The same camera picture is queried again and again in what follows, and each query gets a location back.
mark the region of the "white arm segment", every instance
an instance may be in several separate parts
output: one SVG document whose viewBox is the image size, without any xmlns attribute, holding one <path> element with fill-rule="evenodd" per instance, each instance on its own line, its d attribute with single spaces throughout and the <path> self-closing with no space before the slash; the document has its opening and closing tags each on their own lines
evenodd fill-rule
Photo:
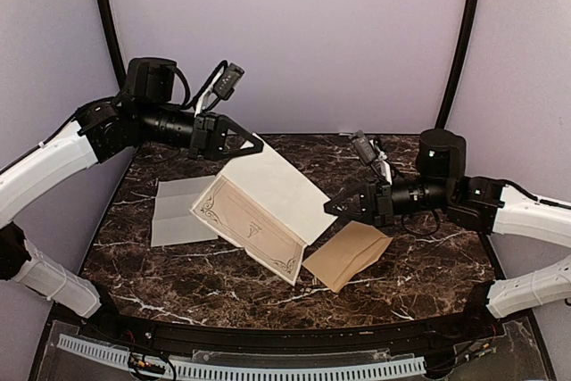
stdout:
<svg viewBox="0 0 571 381">
<path fill-rule="evenodd" d="M 488 293 L 487 309 L 496 318 L 571 298 L 571 256 L 563 261 L 510 280 L 497 280 Z"/>
<path fill-rule="evenodd" d="M 45 145 L 0 175 L 0 228 L 40 195 L 75 173 L 97 164 L 97 157 L 81 126 L 72 121 Z M 99 293 L 87 280 L 71 274 L 62 265 L 42 254 L 30 241 L 24 244 L 31 256 L 14 281 L 90 317 L 101 306 Z"/>
<path fill-rule="evenodd" d="M 29 240 L 25 240 L 24 244 L 32 260 L 24 263 L 20 272 L 12 278 L 13 281 L 42 294 L 48 301 L 74 310 L 84 318 L 91 317 L 101 307 L 99 293 L 89 281 L 71 274 L 41 253 Z"/>
<path fill-rule="evenodd" d="M 97 164 L 81 126 L 72 121 L 49 143 L 0 176 L 0 228 L 39 196 L 75 173 Z"/>
<path fill-rule="evenodd" d="M 545 199 L 571 206 L 564 201 Z M 501 200 L 505 205 L 496 214 L 494 233 L 530 236 L 571 247 L 571 210 L 538 203 L 513 186 L 503 189 Z M 487 308 L 500 319 L 516 311 L 565 298 L 571 298 L 571 256 L 531 274 L 496 281 L 490 287 Z"/>
<path fill-rule="evenodd" d="M 545 198 L 555 203 L 571 206 L 571 203 Z M 537 203 L 527 198 L 513 186 L 501 192 L 504 207 L 498 209 L 493 222 L 496 234 L 530 236 L 537 240 L 571 247 L 571 210 Z"/>
</svg>

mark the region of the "white paper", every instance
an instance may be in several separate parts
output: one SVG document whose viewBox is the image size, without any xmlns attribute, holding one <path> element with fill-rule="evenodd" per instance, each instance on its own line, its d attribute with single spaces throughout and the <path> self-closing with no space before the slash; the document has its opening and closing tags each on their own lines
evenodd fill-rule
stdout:
<svg viewBox="0 0 571 381">
<path fill-rule="evenodd" d="M 265 142 L 261 153 L 235 158 L 219 174 L 307 244 L 336 219 L 323 210 L 327 195 Z"/>
<path fill-rule="evenodd" d="M 228 183 L 232 187 L 222 191 Z M 264 144 L 261 153 L 231 160 L 191 211 L 204 225 L 294 285 L 303 249 L 336 219 L 324 212 L 326 201 L 321 190 Z M 271 233 L 272 228 L 281 233 Z M 256 231 L 259 235 L 252 239 Z"/>
<path fill-rule="evenodd" d="M 188 209 L 214 176 L 159 182 L 154 204 L 151 247 L 214 240 L 218 235 Z"/>
</svg>

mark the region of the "envelope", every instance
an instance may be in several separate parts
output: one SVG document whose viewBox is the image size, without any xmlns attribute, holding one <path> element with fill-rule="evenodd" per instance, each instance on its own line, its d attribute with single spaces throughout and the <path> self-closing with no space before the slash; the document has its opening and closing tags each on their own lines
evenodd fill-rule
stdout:
<svg viewBox="0 0 571 381">
<path fill-rule="evenodd" d="M 303 266 L 339 293 L 355 274 L 377 262 L 392 241 L 378 229 L 352 221 L 319 247 Z"/>
<path fill-rule="evenodd" d="M 294 285 L 303 250 L 334 221 L 327 196 L 267 143 L 231 160 L 191 212 L 219 236 Z"/>
</svg>

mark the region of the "gray paper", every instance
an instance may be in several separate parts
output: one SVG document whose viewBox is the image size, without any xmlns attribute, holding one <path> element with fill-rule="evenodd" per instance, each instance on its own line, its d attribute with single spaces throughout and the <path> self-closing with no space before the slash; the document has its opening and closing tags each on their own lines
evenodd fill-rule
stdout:
<svg viewBox="0 0 571 381">
<path fill-rule="evenodd" d="M 151 247 L 197 243 L 218 238 L 188 210 L 214 176 L 159 182 L 154 204 Z"/>
</svg>

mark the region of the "purple wall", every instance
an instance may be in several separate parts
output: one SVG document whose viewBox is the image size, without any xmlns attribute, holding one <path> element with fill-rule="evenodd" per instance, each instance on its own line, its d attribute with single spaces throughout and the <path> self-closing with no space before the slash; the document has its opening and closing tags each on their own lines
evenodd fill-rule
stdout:
<svg viewBox="0 0 571 381">
<path fill-rule="evenodd" d="M 450 127 L 468 140 L 468 174 L 571 201 L 571 0 L 480 0 Z M 493 244 L 509 276 L 571 253 L 520 236 Z M 569 307 L 535 313 L 558 379 L 571 379 Z"/>
<path fill-rule="evenodd" d="M 197 90 L 246 70 L 220 106 L 258 132 L 432 127 L 465 0 L 112 0 L 126 58 L 175 58 Z"/>
<path fill-rule="evenodd" d="M 0 165 L 76 108 L 117 92 L 95 0 L 0 0 Z M 18 218 L 28 238 L 77 271 L 124 170 L 122 156 L 61 184 Z M 28 379 L 50 305 L 0 284 L 0 379 Z"/>
</svg>

